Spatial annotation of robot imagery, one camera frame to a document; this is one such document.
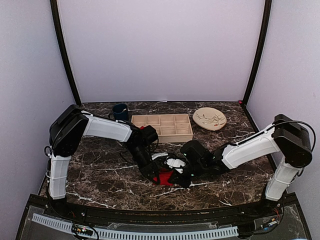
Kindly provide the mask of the red santa sock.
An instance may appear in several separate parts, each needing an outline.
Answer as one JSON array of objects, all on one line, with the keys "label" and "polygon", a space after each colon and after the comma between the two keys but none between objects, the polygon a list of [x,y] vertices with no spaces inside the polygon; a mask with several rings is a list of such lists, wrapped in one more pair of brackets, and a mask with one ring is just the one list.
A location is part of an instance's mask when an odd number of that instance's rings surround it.
[{"label": "red santa sock", "polygon": [[172,174],[174,173],[173,170],[169,170],[169,169],[165,169],[165,168],[161,168],[159,170],[159,176],[155,176],[153,178],[153,180],[155,182],[159,182],[159,185],[163,185],[163,186],[173,186],[174,184],[169,182],[170,177],[172,176]]}]

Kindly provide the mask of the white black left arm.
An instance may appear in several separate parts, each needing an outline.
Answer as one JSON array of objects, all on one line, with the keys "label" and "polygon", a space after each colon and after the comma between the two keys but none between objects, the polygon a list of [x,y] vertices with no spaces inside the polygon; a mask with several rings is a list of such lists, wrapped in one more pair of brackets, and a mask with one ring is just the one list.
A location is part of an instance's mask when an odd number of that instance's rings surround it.
[{"label": "white black left arm", "polygon": [[160,184],[160,171],[152,159],[151,144],[159,139],[150,125],[137,127],[127,120],[112,120],[70,105],[50,126],[49,143],[44,148],[49,158],[48,195],[53,199],[51,210],[60,218],[67,218],[70,206],[66,197],[69,163],[85,140],[119,142],[130,153],[141,174]]}]

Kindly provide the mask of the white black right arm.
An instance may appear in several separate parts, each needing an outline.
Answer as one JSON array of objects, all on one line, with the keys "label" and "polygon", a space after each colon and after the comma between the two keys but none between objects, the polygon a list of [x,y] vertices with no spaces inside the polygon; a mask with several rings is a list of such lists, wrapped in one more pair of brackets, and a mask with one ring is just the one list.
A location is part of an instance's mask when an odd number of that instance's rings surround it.
[{"label": "white black right arm", "polygon": [[282,153],[282,160],[267,183],[265,198],[255,205],[255,213],[266,217],[299,171],[311,163],[316,142],[310,140],[310,134],[315,131],[309,124],[278,114],[265,129],[239,142],[226,143],[214,152],[197,140],[188,141],[180,150],[183,159],[169,158],[165,163],[177,172],[171,180],[187,188],[192,176],[222,175],[262,156]]}]

